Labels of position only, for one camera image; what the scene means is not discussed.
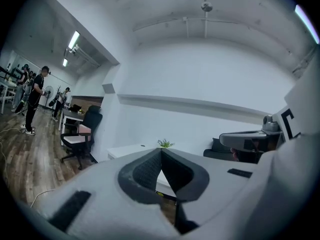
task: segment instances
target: ceiling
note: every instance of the ceiling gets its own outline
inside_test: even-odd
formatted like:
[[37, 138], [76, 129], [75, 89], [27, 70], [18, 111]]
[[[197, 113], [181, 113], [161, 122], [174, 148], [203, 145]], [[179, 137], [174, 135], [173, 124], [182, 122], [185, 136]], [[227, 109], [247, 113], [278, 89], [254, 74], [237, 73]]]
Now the ceiling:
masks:
[[[64, 52], [75, 30], [76, 28], [61, 17], [47, 0], [28, 0], [11, 27], [7, 41], [17, 53], [31, 62], [48, 61], [70, 73], [82, 75], [96, 67], [78, 55], [69, 55], [67, 67], [62, 65]], [[100, 65], [107, 61], [82, 35], [76, 44]]]
[[[123, 17], [139, 44], [160, 39], [205, 38], [204, 0], [95, 0]], [[316, 43], [296, 16], [293, 0], [207, 0], [208, 39], [223, 39], [259, 51], [294, 71], [306, 64]]]

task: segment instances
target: fluorescent light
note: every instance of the fluorescent light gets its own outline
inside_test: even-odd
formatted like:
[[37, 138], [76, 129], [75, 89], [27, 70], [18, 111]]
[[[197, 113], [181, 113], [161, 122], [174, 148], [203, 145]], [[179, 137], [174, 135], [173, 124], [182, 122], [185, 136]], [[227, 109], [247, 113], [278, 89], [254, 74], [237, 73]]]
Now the fluorescent light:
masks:
[[314, 26], [312, 26], [312, 24], [311, 24], [310, 20], [308, 19], [307, 15], [305, 14], [305, 12], [301, 9], [301, 7], [299, 5], [296, 5], [294, 11], [299, 16], [299, 18], [302, 20], [302, 22], [307, 27], [309, 32], [311, 33], [314, 41], [317, 44], [319, 44], [319, 36], [317, 35], [317, 32], [316, 32]]
[[65, 67], [67, 65], [68, 61], [66, 59], [63, 59], [62, 65]]
[[76, 43], [79, 36], [80, 36], [80, 34], [77, 31], [74, 32], [73, 37], [71, 38], [71, 41], [68, 46], [70, 49], [72, 49], [75, 46], [75, 43]]

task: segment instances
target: small plant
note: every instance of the small plant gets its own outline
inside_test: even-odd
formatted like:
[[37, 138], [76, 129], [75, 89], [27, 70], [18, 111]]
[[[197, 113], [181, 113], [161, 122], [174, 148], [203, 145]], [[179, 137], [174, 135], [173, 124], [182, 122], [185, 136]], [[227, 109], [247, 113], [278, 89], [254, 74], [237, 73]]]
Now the small plant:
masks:
[[165, 138], [161, 141], [160, 139], [158, 140], [158, 143], [161, 147], [163, 148], [170, 148], [174, 145], [174, 143], [170, 143], [167, 141]]

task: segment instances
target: wooden floor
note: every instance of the wooden floor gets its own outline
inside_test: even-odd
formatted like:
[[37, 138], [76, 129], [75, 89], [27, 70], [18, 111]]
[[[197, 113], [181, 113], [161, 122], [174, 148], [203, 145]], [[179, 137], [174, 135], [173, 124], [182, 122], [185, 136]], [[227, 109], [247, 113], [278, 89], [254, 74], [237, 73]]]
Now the wooden floor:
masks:
[[[0, 114], [0, 132], [11, 128], [20, 129], [20, 125], [25, 123], [24, 116], [15, 115], [10, 109], [11, 105], [6, 104], [4, 113]], [[9, 190], [16, 199], [29, 205], [37, 194], [55, 189], [80, 173], [75, 157], [60, 163], [60, 158], [67, 154], [61, 146], [58, 122], [52, 120], [51, 114], [52, 111], [39, 106], [32, 122], [36, 131], [34, 136], [14, 129], [0, 133], [2, 152], [7, 162]], [[0, 171], [5, 178], [5, 160], [1, 154], [0, 156]], [[83, 169], [91, 165], [93, 163], [89, 158], [82, 160]], [[33, 207], [37, 209], [41, 199], [51, 193], [40, 195]], [[172, 224], [175, 221], [175, 210], [175, 202], [164, 198], [162, 211]]]

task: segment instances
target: man in black shirt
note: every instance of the man in black shirt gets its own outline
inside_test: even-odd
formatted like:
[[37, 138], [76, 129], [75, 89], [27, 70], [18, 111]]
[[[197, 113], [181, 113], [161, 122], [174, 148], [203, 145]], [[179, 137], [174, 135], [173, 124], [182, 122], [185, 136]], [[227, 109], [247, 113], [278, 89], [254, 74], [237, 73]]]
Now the man in black shirt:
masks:
[[15, 91], [15, 96], [13, 98], [13, 103], [12, 103], [12, 112], [16, 111], [16, 107], [18, 106], [19, 102], [21, 101], [21, 98], [24, 94], [24, 89], [23, 89], [23, 85], [24, 83], [29, 79], [29, 65], [25, 64], [23, 66], [23, 74], [21, 75], [21, 78], [17, 81], [17, 88]]
[[31, 127], [32, 120], [37, 111], [39, 100], [41, 95], [45, 95], [45, 92], [42, 91], [44, 87], [44, 78], [48, 75], [49, 68], [44, 66], [41, 70], [41, 74], [37, 75], [33, 81], [33, 87], [28, 99], [28, 111], [25, 116], [25, 133], [29, 135], [35, 135], [35, 130]]

